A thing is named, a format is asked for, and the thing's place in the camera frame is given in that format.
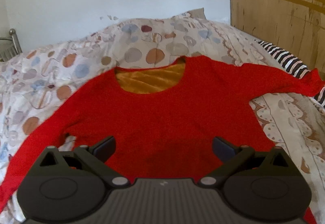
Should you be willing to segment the red knit sweater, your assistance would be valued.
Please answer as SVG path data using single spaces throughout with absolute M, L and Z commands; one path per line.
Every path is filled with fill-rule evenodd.
M 262 129 L 251 102 L 267 94 L 317 95 L 324 87 L 312 70 L 298 79 L 278 68 L 241 66 L 208 57 L 183 57 L 152 74 L 179 72 L 161 91 L 138 94 L 122 83 L 144 70 L 115 68 L 84 84 L 35 129 L 11 158 L 1 183 L 5 207 L 45 148 L 73 151 L 112 136 L 106 166 L 130 186 L 114 190 L 101 222 L 26 223 L 314 223 L 244 221 L 231 214 L 217 191 L 198 181 L 222 162 L 212 141 L 221 137 L 256 151 L 277 146 Z

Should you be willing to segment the patterned floral bed quilt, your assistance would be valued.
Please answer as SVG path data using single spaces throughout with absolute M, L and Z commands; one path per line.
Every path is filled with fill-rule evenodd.
M 1 63 L 1 175 L 25 138 L 89 79 L 118 65 L 166 66 L 182 55 L 283 69 L 255 40 L 187 12 L 162 20 L 126 20 Z M 316 222 L 324 223 L 324 93 L 313 98 L 267 94 L 251 107 L 267 137 L 299 167 L 312 189 Z

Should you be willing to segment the striped black white cloth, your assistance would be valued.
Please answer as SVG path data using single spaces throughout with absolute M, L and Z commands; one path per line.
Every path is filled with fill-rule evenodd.
M 263 49 L 275 59 L 280 66 L 289 74 L 296 78 L 303 78 L 308 72 L 310 72 L 307 65 L 305 65 L 299 58 L 295 57 L 289 51 L 282 49 L 270 42 L 262 40 L 255 40 Z

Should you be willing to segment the metal bed headboard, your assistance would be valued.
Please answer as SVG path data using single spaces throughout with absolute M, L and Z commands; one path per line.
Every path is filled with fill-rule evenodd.
M 15 29 L 10 29 L 9 36 L 0 37 L 0 40 L 1 40 L 1 51 L 0 51 L 1 62 L 9 61 L 10 59 L 22 53 L 22 48 L 20 46 L 18 35 Z

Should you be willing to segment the beige pillow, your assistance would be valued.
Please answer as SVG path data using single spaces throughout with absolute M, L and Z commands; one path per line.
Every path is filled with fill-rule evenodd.
M 205 16 L 205 13 L 204 13 L 204 8 L 189 10 L 188 13 L 189 13 L 191 18 L 206 20 L 206 16 Z

